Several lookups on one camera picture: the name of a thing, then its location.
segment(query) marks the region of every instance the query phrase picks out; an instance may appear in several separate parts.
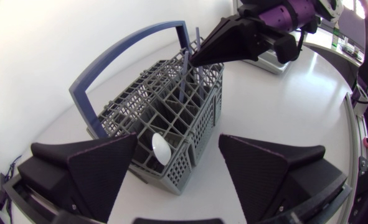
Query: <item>window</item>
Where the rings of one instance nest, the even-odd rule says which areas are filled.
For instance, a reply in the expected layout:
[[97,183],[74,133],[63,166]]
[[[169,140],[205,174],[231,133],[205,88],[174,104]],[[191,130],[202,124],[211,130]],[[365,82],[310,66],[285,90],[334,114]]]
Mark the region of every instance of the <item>window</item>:
[[343,0],[343,5],[350,9],[350,10],[354,10],[354,1],[353,0]]
[[365,11],[364,8],[362,7],[362,4],[359,0],[356,1],[356,14],[365,19]]

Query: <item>gray plastic basket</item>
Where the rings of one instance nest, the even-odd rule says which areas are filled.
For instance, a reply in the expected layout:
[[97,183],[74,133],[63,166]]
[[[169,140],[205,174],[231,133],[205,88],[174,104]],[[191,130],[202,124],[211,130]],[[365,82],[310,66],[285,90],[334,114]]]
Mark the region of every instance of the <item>gray plastic basket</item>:
[[[145,70],[97,118],[107,136],[137,133],[130,171],[178,195],[198,164],[221,110],[224,65],[192,67],[185,62],[185,51],[196,49],[196,45],[187,44],[172,59],[160,60]],[[96,128],[88,127],[93,137],[99,137],[92,131]],[[170,145],[171,159],[165,166],[154,156],[154,133]]]

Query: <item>robotic arm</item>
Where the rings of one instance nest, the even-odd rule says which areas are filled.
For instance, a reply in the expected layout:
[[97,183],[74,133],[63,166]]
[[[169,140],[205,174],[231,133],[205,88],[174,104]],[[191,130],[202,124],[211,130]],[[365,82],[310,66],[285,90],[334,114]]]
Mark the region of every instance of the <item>robotic arm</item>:
[[241,0],[238,15],[222,18],[191,57],[193,66],[250,59],[268,49],[278,61],[298,58],[299,46],[289,32],[301,28],[314,34],[319,17],[337,22],[343,11],[341,0]]

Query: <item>white spoon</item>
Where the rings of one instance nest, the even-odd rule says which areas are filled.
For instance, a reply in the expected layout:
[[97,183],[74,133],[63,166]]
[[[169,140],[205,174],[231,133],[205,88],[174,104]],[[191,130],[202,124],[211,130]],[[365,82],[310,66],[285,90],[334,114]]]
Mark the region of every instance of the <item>white spoon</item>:
[[154,133],[152,137],[152,147],[158,161],[165,166],[171,158],[171,150],[167,141],[164,140],[159,133]]

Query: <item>blue handle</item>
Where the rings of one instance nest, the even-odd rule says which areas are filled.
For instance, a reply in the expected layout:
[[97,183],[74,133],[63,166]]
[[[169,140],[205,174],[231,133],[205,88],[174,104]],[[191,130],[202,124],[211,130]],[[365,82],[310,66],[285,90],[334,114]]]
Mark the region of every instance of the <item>blue handle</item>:
[[161,22],[151,25],[136,31],[119,42],[115,43],[98,56],[73,82],[69,88],[73,101],[76,104],[78,111],[86,122],[88,129],[95,138],[107,137],[108,134],[103,129],[94,109],[88,99],[85,90],[92,82],[101,74],[101,72],[117,58],[121,53],[137,43],[141,39],[164,29],[175,27],[181,48],[189,48],[189,36],[184,21]]

